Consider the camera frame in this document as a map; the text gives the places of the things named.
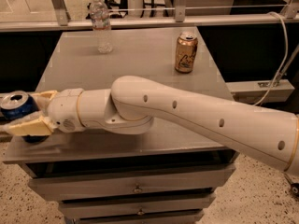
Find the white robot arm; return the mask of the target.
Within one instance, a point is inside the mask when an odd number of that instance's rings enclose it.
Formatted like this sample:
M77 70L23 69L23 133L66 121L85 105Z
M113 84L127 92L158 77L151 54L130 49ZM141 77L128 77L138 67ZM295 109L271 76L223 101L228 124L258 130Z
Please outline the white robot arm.
M164 119L299 175L299 122L293 113L179 90L143 77L119 77L104 90L15 91L4 97L1 110L19 115L1 127L16 136L48 136L56 129L140 134L154 119Z

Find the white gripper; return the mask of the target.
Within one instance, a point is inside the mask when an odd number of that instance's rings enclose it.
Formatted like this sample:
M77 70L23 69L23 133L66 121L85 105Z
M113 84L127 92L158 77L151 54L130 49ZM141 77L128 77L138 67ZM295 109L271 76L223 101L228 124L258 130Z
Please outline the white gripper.
M50 118L40 116L29 120L17 119L6 126L6 131L16 136L51 135L57 127L64 133L82 132L85 128L78 116L78 98L82 93L83 89L32 93L39 107L48 107Z

